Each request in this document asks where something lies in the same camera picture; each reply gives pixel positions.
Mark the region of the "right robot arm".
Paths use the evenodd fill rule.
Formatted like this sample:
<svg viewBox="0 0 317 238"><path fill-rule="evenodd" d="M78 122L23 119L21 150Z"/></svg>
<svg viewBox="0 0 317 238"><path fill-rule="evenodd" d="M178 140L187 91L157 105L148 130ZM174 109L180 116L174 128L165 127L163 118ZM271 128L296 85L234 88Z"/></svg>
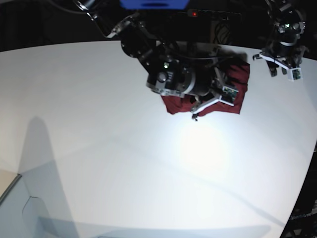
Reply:
<svg viewBox="0 0 317 238"><path fill-rule="evenodd" d="M218 47L203 51L197 43L178 44L172 11L155 10L153 3L142 10L127 10L110 0L75 4L105 37L117 37L124 53L139 61L148 73L146 86L162 97L170 114L190 112L197 119L216 106L234 105L236 90L219 68L230 55Z"/></svg>

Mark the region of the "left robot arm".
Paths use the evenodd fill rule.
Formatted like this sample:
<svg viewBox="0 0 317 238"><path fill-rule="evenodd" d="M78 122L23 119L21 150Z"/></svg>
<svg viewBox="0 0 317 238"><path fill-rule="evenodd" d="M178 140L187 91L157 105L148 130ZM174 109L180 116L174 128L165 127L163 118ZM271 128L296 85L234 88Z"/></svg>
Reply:
<svg viewBox="0 0 317 238"><path fill-rule="evenodd" d="M265 60L271 77L277 76L277 69L281 68L290 81L301 80L302 58L308 51L299 44L306 27L304 14L291 0L267 0L266 4L272 31L265 47L253 55L253 60Z"/></svg>

